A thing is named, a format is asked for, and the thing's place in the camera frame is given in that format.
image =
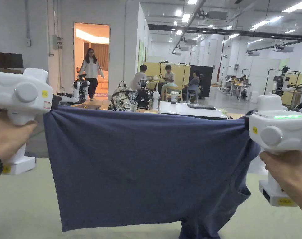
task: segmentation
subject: curtain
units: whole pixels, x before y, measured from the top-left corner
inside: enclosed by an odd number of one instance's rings
[[[87,54],[88,49],[89,49],[89,43],[88,42],[84,42],[84,58],[85,58],[85,56]]]
[[[109,65],[109,44],[92,43],[97,60],[102,70],[108,70]]]

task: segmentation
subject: monitor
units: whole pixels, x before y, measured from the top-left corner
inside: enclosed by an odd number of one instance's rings
[[[22,54],[0,52],[0,68],[24,68]]]

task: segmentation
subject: white sweater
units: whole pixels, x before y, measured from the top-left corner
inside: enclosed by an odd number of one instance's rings
[[[83,74],[85,71],[86,78],[93,78],[97,79],[98,75],[102,76],[104,78],[103,72],[101,70],[101,67],[98,62],[96,64],[94,63],[94,59],[92,57],[89,57],[90,63],[88,64],[85,60],[83,61],[83,64],[81,65],[81,69],[79,74]]]

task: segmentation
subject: doorway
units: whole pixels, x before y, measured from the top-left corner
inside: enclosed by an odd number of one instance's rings
[[[97,73],[98,86],[94,98],[98,100],[105,100],[108,97],[109,39],[109,25],[74,23],[75,78],[79,74],[87,50],[92,48],[104,76],[103,78]]]

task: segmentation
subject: human hand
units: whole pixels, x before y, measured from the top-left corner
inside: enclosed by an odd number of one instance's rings
[[[10,122],[7,112],[0,112],[0,159],[7,162],[28,141],[36,128],[36,121],[16,126]]]
[[[267,169],[279,185],[293,194],[297,185],[302,184],[302,152],[287,151],[282,155],[272,155],[262,152],[260,159],[265,162]]]

